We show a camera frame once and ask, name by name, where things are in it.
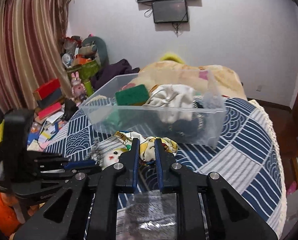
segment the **yellow blanket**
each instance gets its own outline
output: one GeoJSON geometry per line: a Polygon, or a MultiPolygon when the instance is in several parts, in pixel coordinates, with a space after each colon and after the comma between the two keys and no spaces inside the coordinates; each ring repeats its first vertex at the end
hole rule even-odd
{"type": "Polygon", "coordinates": [[[144,84],[147,90],[150,91],[155,85],[177,84],[181,81],[181,84],[191,86],[195,90],[204,93],[207,90],[208,82],[199,78],[200,70],[210,70],[213,73],[221,95],[247,100],[237,73],[220,65],[192,67],[165,60],[147,65],[139,72],[138,77],[130,83],[135,86],[144,84]],[[178,70],[190,71],[184,74],[178,70]]]}

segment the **orange box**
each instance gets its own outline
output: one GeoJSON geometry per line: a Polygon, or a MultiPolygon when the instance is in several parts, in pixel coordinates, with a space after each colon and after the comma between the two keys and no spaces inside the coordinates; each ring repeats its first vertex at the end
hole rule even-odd
{"type": "Polygon", "coordinates": [[[73,60],[72,62],[72,67],[78,66],[78,65],[83,65],[85,63],[90,62],[91,60],[87,59],[87,58],[76,58],[75,60],[73,60]]]}

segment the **stacked books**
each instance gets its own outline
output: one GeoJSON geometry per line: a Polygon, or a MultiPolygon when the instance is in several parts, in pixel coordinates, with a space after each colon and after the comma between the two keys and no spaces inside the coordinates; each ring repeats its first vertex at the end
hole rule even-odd
{"type": "Polygon", "coordinates": [[[59,79],[52,79],[33,91],[33,96],[41,109],[53,105],[63,98],[59,79]]]}

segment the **striped curtain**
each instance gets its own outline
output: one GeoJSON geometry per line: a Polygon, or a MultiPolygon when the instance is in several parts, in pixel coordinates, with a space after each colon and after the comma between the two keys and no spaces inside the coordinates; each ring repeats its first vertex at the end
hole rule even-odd
{"type": "Polygon", "coordinates": [[[36,107],[32,92],[53,78],[70,97],[58,38],[57,0],[0,0],[0,108],[36,107]]]}

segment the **metal screw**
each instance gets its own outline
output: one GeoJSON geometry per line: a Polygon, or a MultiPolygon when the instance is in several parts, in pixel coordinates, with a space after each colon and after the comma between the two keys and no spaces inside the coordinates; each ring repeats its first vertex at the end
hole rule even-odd
{"type": "Polygon", "coordinates": [[[83,172],[79,172],[75,175],[77,180],[82,180],[85,178],[85,174],[83,172]]]}
{"type": "Polygon", "coordinates": [[[173,163],[171,167],[173,167],[175,170],[178,170],[182,167],[182,165],[180,163],[173,163]]]}
{"type": "Polygon", "coordinates": [[[122,164],[122,163],[116,163],[115,165],[113,165],[113,167],[114,167],[116,170],[119,170],[119,169],[122,169],[122,168],[123,168],[123,164],[122,164]]]}
{"type": "Polygon", "coordinates": [[[210,173],[210,178],[212,179],[219,179],[220,178],[220,175],[216,172],[212,172],[210,173]]]}

